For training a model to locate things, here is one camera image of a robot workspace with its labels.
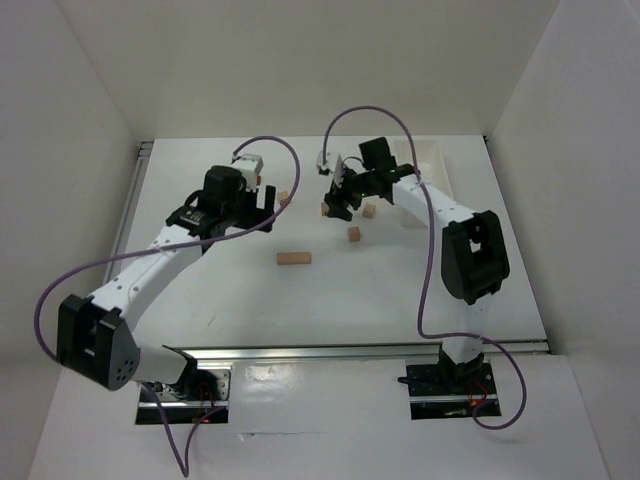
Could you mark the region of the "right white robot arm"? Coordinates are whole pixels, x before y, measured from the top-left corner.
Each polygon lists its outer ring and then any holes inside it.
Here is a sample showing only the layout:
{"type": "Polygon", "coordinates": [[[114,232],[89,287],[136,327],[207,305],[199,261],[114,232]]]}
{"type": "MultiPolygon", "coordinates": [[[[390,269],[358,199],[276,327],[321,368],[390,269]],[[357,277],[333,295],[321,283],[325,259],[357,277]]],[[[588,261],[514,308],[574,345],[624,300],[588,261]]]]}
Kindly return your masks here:
{"type": "Polygon", "coordinates": [[[480,370],[482,340],[489,299],[509,276],[510,265],[498,216],[474,211],[418,177],[412,164],[399,165],[388,141],[379,137],[359,145],[363,171],[346,165],[339,155],[322,151],[318,173],[332,177],[323,199],[323,214],[351,221],[362,201],[378,197],[399,206],[429,227],[440,242],[440,276],[447,292],[463,302],[461,336],[446,335],[437,366],[449,383],[466,380],[480,370]]]}

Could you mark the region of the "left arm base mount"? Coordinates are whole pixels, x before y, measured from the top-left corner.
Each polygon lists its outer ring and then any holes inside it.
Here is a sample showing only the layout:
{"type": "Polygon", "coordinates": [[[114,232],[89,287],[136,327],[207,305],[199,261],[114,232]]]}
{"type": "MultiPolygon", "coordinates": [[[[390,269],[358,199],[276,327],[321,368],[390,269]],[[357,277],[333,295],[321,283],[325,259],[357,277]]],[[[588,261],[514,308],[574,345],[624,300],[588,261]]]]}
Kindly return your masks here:
{"type": "Polygon", "coordinates": [[[232,368],[230,365],[215,365],[207,372],[209,376],[205,382],[189,394],[180,394],[159,382],[151,384],[169,425],[192,425],[202,417],[205,424],[228,422],[232,368]]]}

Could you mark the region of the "white plastic bin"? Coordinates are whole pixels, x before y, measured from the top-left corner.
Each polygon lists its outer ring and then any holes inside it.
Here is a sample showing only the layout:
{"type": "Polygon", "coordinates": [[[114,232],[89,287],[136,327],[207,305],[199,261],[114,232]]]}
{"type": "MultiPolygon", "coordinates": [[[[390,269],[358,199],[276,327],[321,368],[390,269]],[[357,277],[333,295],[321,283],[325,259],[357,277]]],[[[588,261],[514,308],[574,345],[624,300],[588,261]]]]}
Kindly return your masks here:
{"type": "MultiPolygon", "coordinates": [[[[445,159],[440,147],[432,139],[414,140],[419,170],[425,180],[430,181],[438,190],[453,198],[453,192],[449,182],[445,159]]],[[[399,164],[412,162],[410,145],[408,140],[394,140],[393,152],[399,164]]],[[[425,229],[426,225],[403,207],[396,207],[399,223],[408,229],[425,229]]]]}

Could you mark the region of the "long light wood block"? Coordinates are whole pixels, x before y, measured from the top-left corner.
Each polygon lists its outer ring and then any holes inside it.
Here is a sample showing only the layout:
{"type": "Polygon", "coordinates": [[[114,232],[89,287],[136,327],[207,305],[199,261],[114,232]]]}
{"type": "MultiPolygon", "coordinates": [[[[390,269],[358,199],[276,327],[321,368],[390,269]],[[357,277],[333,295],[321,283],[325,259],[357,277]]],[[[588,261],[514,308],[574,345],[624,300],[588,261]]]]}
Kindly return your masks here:
{"type": "Polygon", "coordinates": [[[279,252],[276,262],[280,266],[308,265],[312,263],[310,252],[279,252]]]}

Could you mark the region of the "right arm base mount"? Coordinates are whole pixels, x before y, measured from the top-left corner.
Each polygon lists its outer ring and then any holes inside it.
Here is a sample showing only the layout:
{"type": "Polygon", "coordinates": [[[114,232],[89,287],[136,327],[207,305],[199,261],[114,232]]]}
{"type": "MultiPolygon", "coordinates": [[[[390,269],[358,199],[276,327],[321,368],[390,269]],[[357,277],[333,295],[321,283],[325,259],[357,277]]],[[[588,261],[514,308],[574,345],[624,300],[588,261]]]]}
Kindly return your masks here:
{"type": "Polygon", "coordinates": [[[407,365],[397,381],[406,386],[412,420],[470,418],[480,407],[478,417],[499,417],[501,408],[493,370],[488,362],[469,379],[448,385],[435,364],[407,365]]]}

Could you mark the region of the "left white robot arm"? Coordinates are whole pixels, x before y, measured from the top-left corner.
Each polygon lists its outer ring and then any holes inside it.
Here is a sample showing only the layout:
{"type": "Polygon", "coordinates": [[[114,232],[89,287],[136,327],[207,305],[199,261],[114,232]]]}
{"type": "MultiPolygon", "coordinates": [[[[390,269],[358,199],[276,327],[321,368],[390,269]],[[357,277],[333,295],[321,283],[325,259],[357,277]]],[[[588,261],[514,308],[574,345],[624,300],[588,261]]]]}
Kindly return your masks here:
{"type": "Polygon", "coordinates": [[[160,383],[189,399],[212,385],[212,375],[191,355],[166,345],[141,348],[132,332],[166,287],[207,252],[210,240],[229,228],[271,230],[276,189],[266,186],[265,203],[257,205],[262,168],[261,157],[250,154],[211,167],[202,188],[168,216],[150,254],[87,297],[68,296],[59,307],[57,361],[110,391],[130,381],[160,383]]]}

